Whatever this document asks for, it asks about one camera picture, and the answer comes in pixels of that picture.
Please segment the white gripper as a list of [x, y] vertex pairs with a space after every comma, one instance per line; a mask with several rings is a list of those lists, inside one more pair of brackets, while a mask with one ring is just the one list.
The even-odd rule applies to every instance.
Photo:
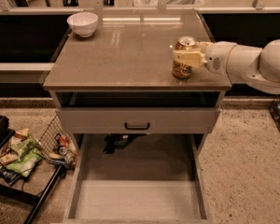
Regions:
[[227, 74], [228, 59], [236, 43], [197, 42], [196, 46], [200, 51], [174, 50], [174, 66], [196, 68], [206, 64], [207, 70], [211, 73]]

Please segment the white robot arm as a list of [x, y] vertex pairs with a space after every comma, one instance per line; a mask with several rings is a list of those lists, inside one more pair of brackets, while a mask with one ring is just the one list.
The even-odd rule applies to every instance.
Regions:
[[280, 39], [257, 48], [180, 37], [173, 50], [173, 75], [188, 78], [200, 66], [211, 73], [226, 75], [231, 84], [246, 84], [269, 94], [280, 94]]

